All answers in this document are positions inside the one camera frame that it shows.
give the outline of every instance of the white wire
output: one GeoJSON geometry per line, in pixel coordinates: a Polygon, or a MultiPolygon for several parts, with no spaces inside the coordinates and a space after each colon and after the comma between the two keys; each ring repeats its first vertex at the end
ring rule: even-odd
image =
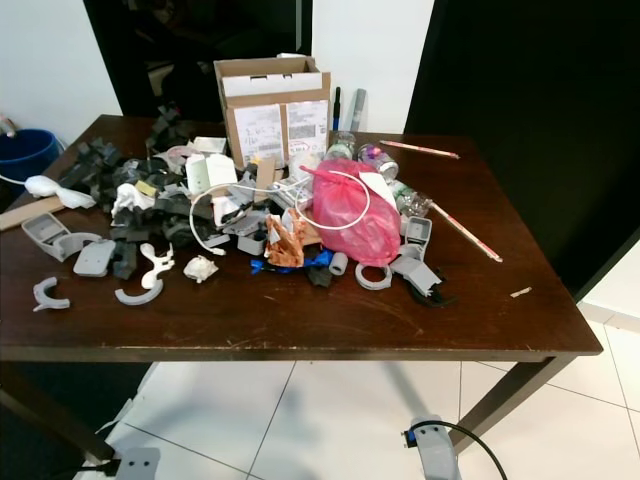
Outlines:
{"type": "Polygon", "coordinates": [[[5,182],[9,182],[9,183],[13,183],[14,185],[24,185],[24,182],[21,182],[20,180],[13,180],[11,178],[7,178],[3,175],[0,175],[0,180],[4,180],[5,182]]]}
{"type": "MultiPolygon", "coordinates": [[[[354,177],[353,175],[349,175],[348,173],[344,173],[344,172],[339,172],[337,170],[329,170],[329,173],[335,173],[336,175],[342,175],[343,177],[347,177],[350,178],[351,180],[356,181],[364,190],[365,195],[367,196],[367,204],[364,207],[364,210],[362,210],[362,213],[360,213],[360,215],[358,216],[358,218],[356,218],[353,222],[348,223],[347,225],[341,225],[341,226],[330,226],[330,225],[321,225],[319,223],[314,222],[313,220],[309,219],[308,217],[306,217],[305,215],[302,214],[302,212],[300,211],[300,207],[298,205],[298,198],[300,197],[300,192],[301,192],[301,188],[298,188],[298,192],[296,194],[296,199],[295,199],[295,208],[296,211],[298,212],[298,215],[300,215],[300,217],[302,219],[304,219],[305,221],[309,222],[311,225],[313,225],[314,227],[317,228],[322,228],[325,230],[344,230],[346,228],[350,228],[353,227],[356,223],[358,223],[360,220],[362,220],[364,218],[364,216],[367,214],[367,212],[369,211],[369,207],[371,205],[371,196],[369,195],[369,190],[367,189],[366,185],[358,180],[356,177],[354,177]]],[[[279,188],[278,190],[265,190],[265,189],[261,189],[261,188],[253,188],[253,187],[247,187],[245,185],[238,185],[236,183],[223,183],[221,185],[216,185],[215,187],[211,187],[208,190],[205,190],[204,192],[200,193],[199,195],[197,195],[192,201],[191,201],[191,208],[189,209],[189,227],[191,227],[191,233],[193,234],[193,237],[196,239],[196,241],[198,242],[198,244],[204,248],[207,252],[211,252],[214,255],[225,255],[225,251],[221,248],[211,248],[211,247],[207,247],[204,242],[202,241],[202,239],[200,238],[200,236],[198,235],[198,233],[196,232],[195,226],[193,224],[193,209],[195,208],[196,204],[200,201],[200,199],[202,197],[204,197],[205,195],[209,195],[211,194],[211,192],[214,192],[215,190],[219,189],[219,188],[224,188],[224,187],[231,187],[234,186],[236,188],[240,188],[243,190],[252,190],[254,192],[262,192],[262,193],[273,193],[274,191],[286,191],[286,190],[292,190],[293,188],[297,187],[298,185],[308,182],[309,180],[311,180],[312,177],[308,177],[305,178],[303,180],[300,180],[298,182],[292,183],[291,185],[287,185],[286,187],[282,187],[279,188]]]]}

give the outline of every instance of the table leg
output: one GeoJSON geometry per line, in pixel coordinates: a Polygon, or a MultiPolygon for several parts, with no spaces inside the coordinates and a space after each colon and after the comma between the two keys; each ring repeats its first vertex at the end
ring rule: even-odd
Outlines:
{"type": "Polygon", "coordinates": [[[79,448],[92,463],[98,464],[113,458],[113,448],[102,438],[45,393],[28,383],[6,363],[2,363],[0,371],[0,404],[28,422],[79,448]]]}
{"type": "MultiPolygon", "coordinates": [[[[476,435],[483,435],[524,402],[575,357],[549,357],[539,363],[517,363],[458,423],[476,435]]],[[[473,440],[452,430],[449,433],[456,454],[467,448],[473,440]]]]}

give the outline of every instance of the wooden table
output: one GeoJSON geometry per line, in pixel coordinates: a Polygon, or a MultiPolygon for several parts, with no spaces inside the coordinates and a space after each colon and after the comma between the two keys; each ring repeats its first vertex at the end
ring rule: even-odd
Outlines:
{"type": "MultiPolygon", "coordinates": [[[[78,142],[103,137],[124,155],[143,158],[152,124],[146,118],[103,115],[46,174],[57,178],[74,161],[78,142]]],[[[193,134],[224,136],[219,125],[189,124],[193,134]]],[[[193,247],[176,254],[163,273],[165,288],[150,304],[127,307],[114,290],[142,293],[137,275],[72,273],[74,259],[59,263],[20,228],[0,237],[0,401],[82,448],[87,458],[113,450],[62,407],[15,375],[12,361],[151,362],[166,360],[502,360],[519,362],[460,421],[481,435],[575,357],[602,348],[513,209],[474,143],[465,138],[358,134],[358,143],[397,140],[457,152],[460,160],[386,150],[400,166],[399,179],[434,198],[504,259],[497,263],[437,214],[426,263],[447,278],[445,295],[458,302],[442,309],[419,305],[406,282],[368,291],[354,278],[354,262],[329,289],[303,274],[251,275],[250,257],[234,248],[215,258],[220,267],[198,285],[182,274],[193,247]],[[52,296],[69,298],[67,310],[32,312],[32,287],[58,278],[52,296]],[[510,293],[532,287],[531,293],[510,293]]],[[[25,203],[22,198],[18,203],[25,203]]],[[[98,209],[56,214],[72,232],[107,235],[109,218],[98,209]]],[[[456,432],[459,452],[469,440],[456,432]]]]}

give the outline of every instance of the blue bucket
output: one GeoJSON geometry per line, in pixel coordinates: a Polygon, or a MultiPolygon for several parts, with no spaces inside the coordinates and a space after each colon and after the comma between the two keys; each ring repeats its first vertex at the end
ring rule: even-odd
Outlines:
{"type": "MultiPolygon", "coordinates": [[[[59,155],[56,137],[47,130],[18,130],[13,138],[0,135],[0,174],[12,180],[40,175],[59,155]]],[[[21,185],[8,185],[15,196],[24,191],[21,185]]]]}

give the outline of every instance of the tile floor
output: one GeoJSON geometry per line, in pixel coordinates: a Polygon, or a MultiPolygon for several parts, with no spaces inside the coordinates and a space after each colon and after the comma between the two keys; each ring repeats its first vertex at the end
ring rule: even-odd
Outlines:
{"type": "MultiPolygon", "coordinates": [[[[511,479],[640,478],[640,329],[581,310],[602,355],[576,360],[483,436],[511,479]]],[[[119,452],[159,448],[156,480],[421,480],[400,431],[424,413],[457,421],[509,367],[161,363],[109,441],[119,452]]],[[[477,446],[459,465],[464,480],[499,478],[477,446]]]]}

